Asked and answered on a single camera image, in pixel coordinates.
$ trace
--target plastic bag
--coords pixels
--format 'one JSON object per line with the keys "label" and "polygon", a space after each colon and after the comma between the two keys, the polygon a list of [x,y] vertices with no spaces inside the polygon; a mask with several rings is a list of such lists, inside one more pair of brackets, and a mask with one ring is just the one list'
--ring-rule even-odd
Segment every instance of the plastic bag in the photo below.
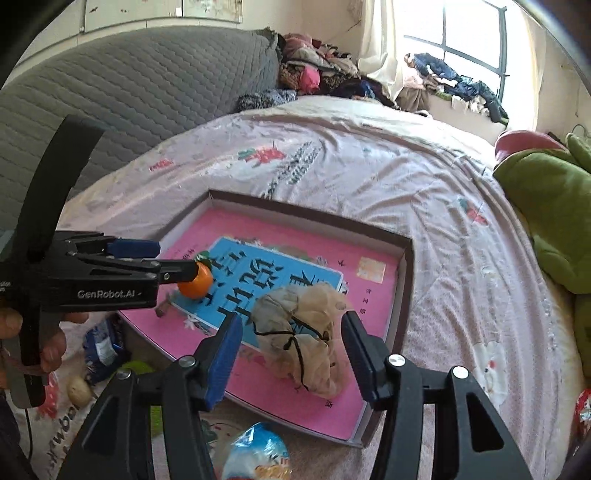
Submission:
{"label": "plastic bag", "polygon": [[241,433],[216,453],[213,467],[219,480],[290,480],[287,448],[264,423]]}
{"label": "plastic bag", "polygon": [[346,296],[328,283],[289,285],[260,297],[251,320],[267,367],[319,397],[339,395],[350,380],[340,334],[348,309]]}

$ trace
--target floral print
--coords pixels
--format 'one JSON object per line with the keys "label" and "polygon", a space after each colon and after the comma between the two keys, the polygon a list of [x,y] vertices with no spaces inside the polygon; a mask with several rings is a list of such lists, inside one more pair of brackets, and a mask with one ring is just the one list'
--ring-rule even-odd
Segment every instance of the floral print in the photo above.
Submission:
{"label": "floral print", "polygon": [[474,377],[491,403],[499,410],[507,398],[507,377],[505,349],[499,342],[477,343],[474,345],[476,368]]}

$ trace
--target curtain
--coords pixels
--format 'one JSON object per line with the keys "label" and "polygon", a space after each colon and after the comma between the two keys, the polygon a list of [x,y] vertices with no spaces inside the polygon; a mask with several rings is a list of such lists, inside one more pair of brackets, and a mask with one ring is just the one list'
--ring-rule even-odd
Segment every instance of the curtain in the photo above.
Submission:
{"label": "curtain", "polygon": [[546,33],[517,4],[508,2],[507,74],[503,107],[511,130],[535,130],[544,75]]}
{"label": "curtain", "polygon": [[401,37],[394,20],[398,0],[365,0],[362,10],[359,71],[384,85],[391,100],[402,90],[402,65],[396,58]]}

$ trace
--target black cable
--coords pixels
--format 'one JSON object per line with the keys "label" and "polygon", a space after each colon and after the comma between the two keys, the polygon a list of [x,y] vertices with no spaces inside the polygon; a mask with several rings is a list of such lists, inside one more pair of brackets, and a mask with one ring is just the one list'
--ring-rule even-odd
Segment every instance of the black cable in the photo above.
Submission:
{"label": "black cable", "polygon": [[33,432],[31,431],[31,419],[29,418],[29,411],[25,408],[25,417],[27,418],[27,429],[29,431],[29,455],[27,460],[31,463],[31,457],[33,456]]}

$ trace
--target pile of clothes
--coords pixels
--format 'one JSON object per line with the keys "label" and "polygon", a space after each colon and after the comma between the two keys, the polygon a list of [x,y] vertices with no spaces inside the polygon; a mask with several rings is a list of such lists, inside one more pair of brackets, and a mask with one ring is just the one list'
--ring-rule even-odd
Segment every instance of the pile of clothes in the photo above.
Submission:
{"label": "pile of clothes", "polygon": [[404,88],[397,97],[403,110],[428,109],[428,96],[423,92],[431,92],[451,100],[454,107],[461,104],[460,108],[488,114],[495,123],[508,123],[509,115],[484,82],[459,75],[443,60],[428,53],[409,54],[404,60],[418,75],[407,72],[404,76]]}
{"label": "pile of clothes", "polygon": [[359,73],[350,53],[309,35],[280,35],[279,83],[299,95],[330,95],[381,103],[398,109],[382,84]]}

